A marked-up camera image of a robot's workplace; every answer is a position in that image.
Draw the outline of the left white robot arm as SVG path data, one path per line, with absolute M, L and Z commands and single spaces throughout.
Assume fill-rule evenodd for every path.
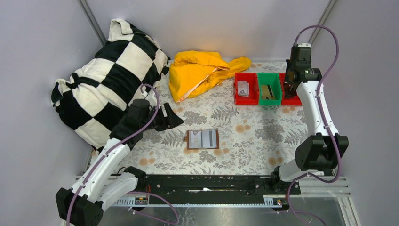
M 113 128 L 95 162 L 69 189 L 60 188 L 56 204 L 61 219 L 75 226 L 96 226 L 105 211 L 130 191 L 148 188 L 146 173 L 127 167 L 106 184 L 114 167 L 127 156 L 147 130 L 165 131 L 183 124 L 168 103 L 152 107 L 145 99 L 134 100 L 120 122 Z

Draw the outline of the right red bin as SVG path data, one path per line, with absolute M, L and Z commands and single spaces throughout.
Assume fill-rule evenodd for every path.
M 281 85 L 281 89 L 282 89 L 281 105 L 282 106 L 302 106 L 302 102 L 298 96 L 285 97 L 284 78 L 285 78 L 285 74 L 279 73 L 279 80 L 280 80 L 280 85 Z

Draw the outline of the brown leather card holder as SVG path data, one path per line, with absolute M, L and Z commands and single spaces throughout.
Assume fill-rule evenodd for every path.
M 217 129 L 188 130 L 185 141 L 188 150 L 218 149 L 219 131 Z

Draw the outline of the silver striped card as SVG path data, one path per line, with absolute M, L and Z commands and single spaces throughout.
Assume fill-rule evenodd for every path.
M 211 149 L 217 148 L 217 135 L 215 129 L 202 131 L 202 147 Z

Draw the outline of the left red bin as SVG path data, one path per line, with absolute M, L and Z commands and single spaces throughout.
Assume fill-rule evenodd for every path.
M 259 87 L 256 73 L 235 73 L 234 88 L 236 105 L 258 105 Z

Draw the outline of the silver diamond VIP card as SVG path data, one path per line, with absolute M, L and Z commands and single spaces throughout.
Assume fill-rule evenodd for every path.
M 202 131 L 200 130 L 190 130 L 188 147 L 190 149 L 196 149 L 202 147 Z

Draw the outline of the aluminium frame rail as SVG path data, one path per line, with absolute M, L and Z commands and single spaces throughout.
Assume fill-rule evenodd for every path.
M 299 181 L 302 196 L 307 197 L 351 197 L 351 192 L 345 177 L 339 177 L 333 183 L 325 183 L 314 177 Z

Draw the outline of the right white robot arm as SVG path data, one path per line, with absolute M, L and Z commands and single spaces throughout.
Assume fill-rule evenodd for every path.
M 308 137 L 296 148 L 295 158 L 278 169 L 284 182 L 339 167 L 349 146 L 329 114 L 322 78 L 320 69 L 311 67 L 311 44 L 295 43 L 287 60 L 283 89 L 285 97 L 300 99 Z

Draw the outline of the gold card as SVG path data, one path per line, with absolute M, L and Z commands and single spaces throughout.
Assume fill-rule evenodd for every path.
M 261 84 L 261 99 L 262 100 L 275 100 L 276 97 L 274 95 L 274 91 L 272 85 L 269 84 Z

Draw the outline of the floral table mat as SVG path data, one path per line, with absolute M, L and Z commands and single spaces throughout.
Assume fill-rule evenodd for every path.
M 267 175 L 293 160 L 307 137 L 301 106 L 237 105 L 235 79 L 228 78 L 206 93 L 176 102 L 169 75 L 157 86 L 160 100 L 169 103 L 184 123 L 162 132 L 149 130 L 114 168 L 133 166 L 148 174 Z M 191 129 L 216 129 L 217 149 L 187 149 Z

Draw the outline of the red bin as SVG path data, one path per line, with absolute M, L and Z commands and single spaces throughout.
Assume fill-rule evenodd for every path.
M 234 88 L 236 105 L 258 105 L 259 87 L 256 73 L 235 73 Z
M 280 85 L 281 85 L 281 89 L 282 89 L 281 105 L 282 106 L 302 106 L 302 102 L 298 96 L 285 97 L 284 78 L 285 78 L 285 74 L 279 73 L 279 80 L 280 80 Z

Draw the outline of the green bin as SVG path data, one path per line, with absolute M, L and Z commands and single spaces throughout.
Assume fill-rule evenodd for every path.
M 278 73 L 257 73 L 259 105 L 281 105 L 282 87 Z

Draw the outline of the yellow cloth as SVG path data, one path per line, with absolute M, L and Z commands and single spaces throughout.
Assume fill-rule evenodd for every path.
M 251 59 L 239 57 L 230 62 L 222 59 L 219 52 L 183 51 L 175 55 L 169 71 L 169 88 L 173 100 L 178 103 L 206 93 L 235 73 L 250 68 Z

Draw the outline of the black white checkered pillow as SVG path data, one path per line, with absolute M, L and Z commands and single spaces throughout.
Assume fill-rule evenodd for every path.
M 65 125 L 100 151 L 131 103 L 150 98 L 168 62 L 152 37 L 123 19 L 112 19 L 108 40 L 94 58 L 69 79 L 56 80 L 52 106 Z

